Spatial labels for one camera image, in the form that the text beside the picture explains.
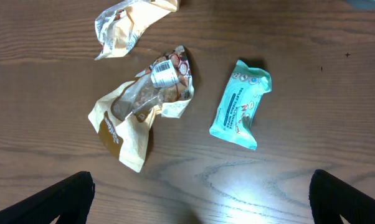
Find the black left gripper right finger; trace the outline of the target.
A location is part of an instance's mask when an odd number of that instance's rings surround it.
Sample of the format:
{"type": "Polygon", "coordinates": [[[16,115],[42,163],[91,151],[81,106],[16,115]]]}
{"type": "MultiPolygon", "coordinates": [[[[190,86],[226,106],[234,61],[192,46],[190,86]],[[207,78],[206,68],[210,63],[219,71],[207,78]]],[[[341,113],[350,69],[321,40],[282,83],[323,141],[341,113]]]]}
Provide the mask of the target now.
{"type": "Polygon", "coordinates": [[[325,170],[314,172],[309,201],[316,224],[375,223],[375,199],[325,170]]]}

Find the teal wet wipes pack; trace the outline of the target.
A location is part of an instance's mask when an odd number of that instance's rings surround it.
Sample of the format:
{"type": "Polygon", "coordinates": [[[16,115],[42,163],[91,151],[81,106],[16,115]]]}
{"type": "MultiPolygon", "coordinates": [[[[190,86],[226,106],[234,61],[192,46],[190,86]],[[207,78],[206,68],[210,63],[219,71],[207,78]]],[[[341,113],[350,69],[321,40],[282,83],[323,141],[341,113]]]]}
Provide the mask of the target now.
{"type": "Polygon", "coordinates": [[[262,96],[272,91],[270,74],[238,60],[226,85],[209,133],[219,139],[255,150],[251,125],[262,96]]]}

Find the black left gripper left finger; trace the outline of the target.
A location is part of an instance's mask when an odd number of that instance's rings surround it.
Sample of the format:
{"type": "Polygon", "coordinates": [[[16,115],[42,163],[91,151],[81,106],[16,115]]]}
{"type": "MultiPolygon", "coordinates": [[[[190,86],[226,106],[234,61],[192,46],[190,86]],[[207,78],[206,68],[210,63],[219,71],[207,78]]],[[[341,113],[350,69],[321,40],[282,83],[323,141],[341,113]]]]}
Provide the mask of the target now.
{"type": "Polygon", "coordinates": [[[85,224],[95,196],[95,183],[87,171],[60,182],[0,211],[0,223],[85,224]]]}

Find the grey plastic basket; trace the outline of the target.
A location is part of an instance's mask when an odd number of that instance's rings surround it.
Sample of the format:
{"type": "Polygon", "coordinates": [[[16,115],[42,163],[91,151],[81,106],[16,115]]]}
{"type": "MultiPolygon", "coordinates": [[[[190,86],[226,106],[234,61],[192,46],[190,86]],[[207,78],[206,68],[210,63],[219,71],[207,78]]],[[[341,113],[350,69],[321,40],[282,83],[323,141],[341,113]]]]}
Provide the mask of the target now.
{"type": "Polygon", "coordinates": [[[347,0],[347,3],[356,9],[375,9],[375,0],[347,0]]]}

